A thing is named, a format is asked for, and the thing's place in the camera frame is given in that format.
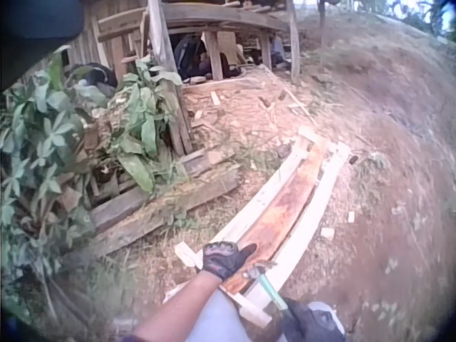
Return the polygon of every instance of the hammer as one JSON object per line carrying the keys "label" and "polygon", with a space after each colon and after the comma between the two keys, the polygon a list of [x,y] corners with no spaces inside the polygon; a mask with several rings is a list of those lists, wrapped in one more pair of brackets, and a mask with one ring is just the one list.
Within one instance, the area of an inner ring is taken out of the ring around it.
{"label": "hammer", "polygon": [[277,308],[284,314],[292,315],[288,309],[288,305],[286,305],[285,301],[280,297],[279,292],[275,290],[265,275],[267,269],[271,269],[276,265],[277,263],[274,261],[259,260],[251,268],[247,269],[242,276],[248,280],[257,280],[263,286],[265,292],[271,297]]}

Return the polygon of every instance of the glove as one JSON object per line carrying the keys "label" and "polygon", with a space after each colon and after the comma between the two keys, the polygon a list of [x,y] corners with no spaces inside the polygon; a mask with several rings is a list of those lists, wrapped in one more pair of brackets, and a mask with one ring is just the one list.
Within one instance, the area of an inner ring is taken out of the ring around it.
{"label": "glove", "polygon": [[331,307],[320,301],[308,305],[284,298],[289,307],[281,321],[287,342],[344,342],[345,331]]}
{"label": "glove", "polygon": [[234,242],[213,242],[202,248],[202,269],[227,280],[244,265],[248,257],[257,250],[256,244],[250,244],[241,251]]}

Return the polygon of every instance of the gloved hand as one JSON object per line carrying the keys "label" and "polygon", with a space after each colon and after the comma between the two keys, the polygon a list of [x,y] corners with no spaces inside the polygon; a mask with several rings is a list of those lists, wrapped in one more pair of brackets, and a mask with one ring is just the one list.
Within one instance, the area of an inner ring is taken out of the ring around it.
{"label": "gloved hand", "polygon": [[222,241],[206,244],[202,248],[202,269],[225,281],[244,265],[244,262],[256,249],[256,244],[250,244],[241,251],[234,242]]}
{"label": "gloved hand", "polygon": [[345,331],[334,310],[320,301],[307,305],[284,298],[289,307],[281,321],[287,342],[344,342]]}

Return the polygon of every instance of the wooden wall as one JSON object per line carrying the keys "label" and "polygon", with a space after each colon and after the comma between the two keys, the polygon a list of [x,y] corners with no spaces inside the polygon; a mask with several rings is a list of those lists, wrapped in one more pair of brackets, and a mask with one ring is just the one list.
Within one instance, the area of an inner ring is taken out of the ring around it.
{"label": "wooden wall", "polygon": [[[100,63],[98,55],[97,42],[93,33],[92,20],[105,18],[114,14],[136,9],[138,7],[146,7],[147,0],[97,0],[84,1],[84,31],[77,39],[68,43],[71,47],[68,49],[68,59],[70,67],[75,64],[84,64],[89,62]],[[128,37],[123,37],[124,51],[128,51]],[[113,67],[113,53],[111,50],[111,42],[103,43],[105,48],[106,58],[108,59],[109,67]],[[35,66],[30,68],[21,78],[22,81],[28,79],[35,71],[45,68],[51,57],[45,57]]]}

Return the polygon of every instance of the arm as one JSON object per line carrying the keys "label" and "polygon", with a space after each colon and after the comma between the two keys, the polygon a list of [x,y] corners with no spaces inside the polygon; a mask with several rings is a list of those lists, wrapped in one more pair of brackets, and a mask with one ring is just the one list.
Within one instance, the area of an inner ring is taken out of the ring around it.
{"label": "arm", "polygon": [[135,330],[136,339],[127,341],[185,341],[210,296],[223,281],[244,265],[256,249],[256,244],[251,244],[239,251],[233,242],[205,245],[201,272],[165,303],[151,319]]}
{"label": "arm", "polygon": [[201,271],[149,320],[135,330],[144,341],[184,341],[222,279]]}

